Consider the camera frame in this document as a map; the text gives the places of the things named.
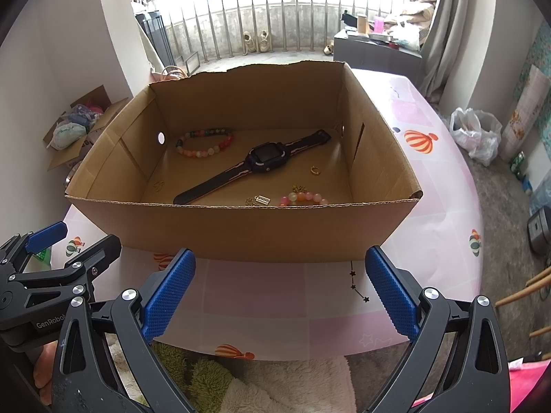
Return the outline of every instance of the table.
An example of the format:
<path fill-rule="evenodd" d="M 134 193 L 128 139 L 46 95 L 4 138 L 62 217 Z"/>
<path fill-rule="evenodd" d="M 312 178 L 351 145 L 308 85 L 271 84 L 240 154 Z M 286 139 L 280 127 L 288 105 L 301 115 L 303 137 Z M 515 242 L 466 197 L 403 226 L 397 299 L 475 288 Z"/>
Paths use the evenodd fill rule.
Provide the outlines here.
<path fill-rule="evenodd" d="M 405 76 L 415 84 L 421 67 L 421 55 L 409 49 L 392 49 L 371 40 L 354 37 L 341 30 L 333 38 L 333 60 L 346 62 L 360 70 L 383 71 Z"/>
<path fill-rule="evenodd" d="M 471 301 L 480 288 L 483 223 L 461 153 L 408 79 L 354 74 L 395 132 L 424 192 L 383 250 L 422 286 Z M 54 268 L 104 237 L 73 206 L 65 223 L 67 239 L 52 250 Z M 96 299 L 139 287 L 169 261 L 162 253 L 123 248 L 96 279 Z M 210 354 L 301 360 L 371 351 L 407 338 L 390 322 L 361 261 L 259 266 L 198 259 L 195 278 L 160 340 Z"/>

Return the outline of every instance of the blue gripper pad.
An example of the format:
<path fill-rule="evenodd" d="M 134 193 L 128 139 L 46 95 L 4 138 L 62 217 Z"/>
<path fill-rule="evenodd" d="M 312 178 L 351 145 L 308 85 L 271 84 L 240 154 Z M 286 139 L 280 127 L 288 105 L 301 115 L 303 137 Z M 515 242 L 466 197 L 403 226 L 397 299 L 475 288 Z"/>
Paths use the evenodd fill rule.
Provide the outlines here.
<path fill-rule="evenodd" d="M 147 343 L 165 333 L 170 319 L 174 315 L 180 300 L 186 293 L 195 275 L 195 255 L 185 250 L 174 265 L 165 270 L 168 272 L 143 311 L 142 335 Z"/>
<path fill-rule="evenodd" d="M 378 247 L 372 246 L 367 250 L 365 271 L 398 333 L 414 341 L 419 333 L 417 306 L 387 265 Z"/>
<path fill-rule="evenodd" d="M 27 253 L 39 254 L 54 243 L 59 242 L 67 235 L 67 225 L 63 222 L 57 222 L 49 227 L 29 236 L 25 250 Z"/>

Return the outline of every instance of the white wall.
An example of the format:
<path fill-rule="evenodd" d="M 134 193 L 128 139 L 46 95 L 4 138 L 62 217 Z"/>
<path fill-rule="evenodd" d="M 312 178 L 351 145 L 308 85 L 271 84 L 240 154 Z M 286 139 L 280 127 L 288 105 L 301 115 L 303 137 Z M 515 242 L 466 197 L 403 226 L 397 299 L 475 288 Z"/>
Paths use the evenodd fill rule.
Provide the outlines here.
<path fill-rule="evenodd" d="M 61 220 L 68 208 L 68 169 L 46 172 L 42 143 L 57 117 L 99 85 L 116 101 L 147 83 L 129 0 L 106 1 L 107 13 L 101 0 L 29 0 L 0 46 L 0 242 Z M 117 51 L 106 19 L 118 24 Z"/>
<path fill-rule="evenodd" d="M 469 105 L 488 51 L 495 1 L 469 0 L 455 66 L 440 99 L 440 111 L 444 115 Z"/>
<path fill-rule="evenodd" d="M 67 171 L 46 172 L 42 137 L 65 109 L 30 0 L 0 48 L 0 242 L 61 220 Z"/>
<path fill-rule="evenodd" d="M 130 91 L 136 95 L 149 84 L 150 65 L 130 0 L 101 0 L 101 5 L 117 60 Z"/>
<path fill-rule="evenodd" d="M 471 107 L 495 114 L 505 125 L 516 105 L 514 86 L 542 20 L 533 0 L 469 0 L 457 62 L 440 100 L 442 114 Z M 522 150 L 535 189 L 551 169 L 536 129 Z"/>
<path fill-rule="evenodd" d="M 513 90 L 543 16 L 533 0 L 496 0 L 488 51 L 469 106 L 505 124 Z"/>

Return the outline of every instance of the smartwatch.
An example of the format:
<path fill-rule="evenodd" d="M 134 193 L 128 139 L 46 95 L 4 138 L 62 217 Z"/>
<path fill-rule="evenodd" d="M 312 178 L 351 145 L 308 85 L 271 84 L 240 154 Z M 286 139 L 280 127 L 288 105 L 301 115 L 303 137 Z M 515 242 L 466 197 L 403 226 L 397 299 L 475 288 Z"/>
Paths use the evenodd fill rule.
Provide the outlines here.
<path fill-rule="evenodd" d="M 281 142 L 266 142 L 260 146 L 256 146 L 247 154 L 241 163 L 221 172 L 206 182 L 200 183 L 178 194 L 174 197 L 174 205 L 186 205 L 250 173 L 254 172 L 260 174 L 272 171 L 287 163 L 287 160 L 293 155 L 309 149 L 310 147 L 321 146 L 330 139 L 330 134 L 320 129 L 312 135 L 288 142 L 287 144 Z"/>

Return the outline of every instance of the cardboard box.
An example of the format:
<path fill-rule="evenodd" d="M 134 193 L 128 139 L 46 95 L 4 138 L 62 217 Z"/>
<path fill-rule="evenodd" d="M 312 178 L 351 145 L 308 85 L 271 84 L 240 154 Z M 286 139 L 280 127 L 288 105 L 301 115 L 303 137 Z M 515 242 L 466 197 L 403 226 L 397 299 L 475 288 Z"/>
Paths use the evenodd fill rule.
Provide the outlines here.
<path fill-rule="evenodd" d="M 177 153 L 186 131 L 235 129 L 233 143 L 208 158 Z M 173 199 L 239 163 L 257 145 L 325 129 L 332 140 L 267 174 L 250 174 L 185 206 Z M 158 142 L 162 132 L 167 141 Z M 214 145 L 196 138 L 193 147 Z M 312 166 L 321 169 L 318 176 Z M 331 205 L 280 208 L 294 184 Z M 244 206 L 263 195 L 266 207 Z M 394 134 L 343 63 L 248 65 L 156 82 L 105 129 L 67 188 L 68 199 L 126 246 L 248 262 L 363 259 L 421 197 Z"/>
<path fill-rule="evenodd" d="M 117 115 L 121 109 L 125 106 L 128 98 L 115 102 L 111 104 L 111 100 L 105 91 L 105 88 L 102 86 L 93 89 L 87 95 L 82 96 L 82 98 L 76 100 L 71 104 L 71 108 L 77 104 L 86 105 L 88 102 L 91 102 L 97 107 L 101 107 L 104 111 L 104 114 L 101 115 L 100 119 L 97 120 L 94 127 L 90 130 L 87 136 L 83 136 L 76 140 L 71 146 L 66 147 L 63 150 L 56 150 L 53 147 L 53 156 L 50 161 L 50 166 L 48 171 L 58 167 L 59 165 L 66 164 L 69 168 L 72 168 L 79 161 L 81 161 L 86 154 L 92 149 L 92 146 L 95 144 L 101 133 L 107 127 L 107 125 L 112 121 L 112 119 Z M 62 118 L 58 118 L 57 121 L 51 126 L 48 133 L 42 138 L 46 145 L 50 144 L 50 141 L 53 137 L 53 131 L 56 128 L 57 124 L 62 121 Z"/>

